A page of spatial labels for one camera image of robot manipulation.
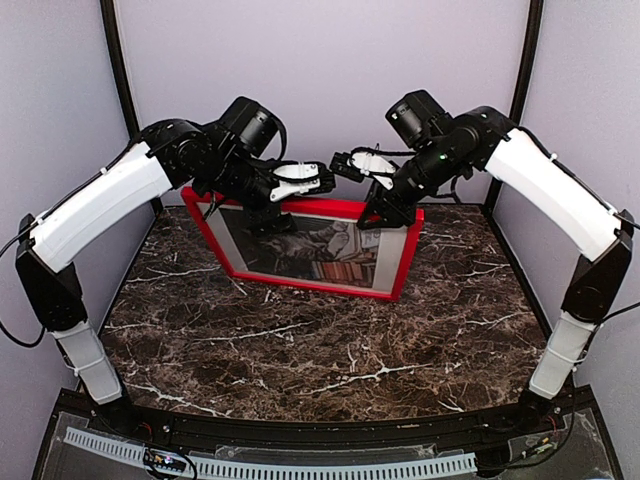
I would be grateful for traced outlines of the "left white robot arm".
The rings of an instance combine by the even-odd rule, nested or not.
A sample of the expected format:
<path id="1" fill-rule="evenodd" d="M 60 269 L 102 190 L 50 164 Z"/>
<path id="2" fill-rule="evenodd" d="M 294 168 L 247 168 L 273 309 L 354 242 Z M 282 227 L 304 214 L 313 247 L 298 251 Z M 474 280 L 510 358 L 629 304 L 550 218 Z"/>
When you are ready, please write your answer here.
<path id="1" fill-rule="evenodd" d="M 74 259 L 102 233 L 143 204 L 188 182 L 206 190 L 235 187 L 231 198 L 252 209 L 270 195 L 253 159 L 286 129 L 264 113 L 250 120 L 219 119 L 199 125 L 158 121 L 88 182 L 49 210 L 23 218 L 16 270 L 40 324 L 52 334 L 84 383 L 103 405 L 101 417 L 120 436 L 141 427 L 140 412 L 90 326 Z"/>

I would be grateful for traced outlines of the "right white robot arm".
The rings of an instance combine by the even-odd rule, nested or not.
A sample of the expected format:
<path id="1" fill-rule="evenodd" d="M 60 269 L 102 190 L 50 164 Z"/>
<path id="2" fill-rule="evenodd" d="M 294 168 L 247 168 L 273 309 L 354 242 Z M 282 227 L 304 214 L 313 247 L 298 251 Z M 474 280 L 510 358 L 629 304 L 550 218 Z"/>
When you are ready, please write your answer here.
<path id="1" fill-rule="evenodd" d="M 399 102 L 387 119 L 414 156 L 403 166 L 386 153 L 355 148 L 349 165 L 376 180 L 360 217 L 362 229 L 413 224 L 417 204 L 441 185 L 474 170 L 517 190 L 576 245 L 576 269 L 542 357 L 510 413 L 521 434 L 534 432 L 549 416 L 553 399 L 602 324 L 631 262 L 633 217 L 602 200 L 551 155 L 524 127 L 492 107 L 451 117 L 437 106 Z"/>

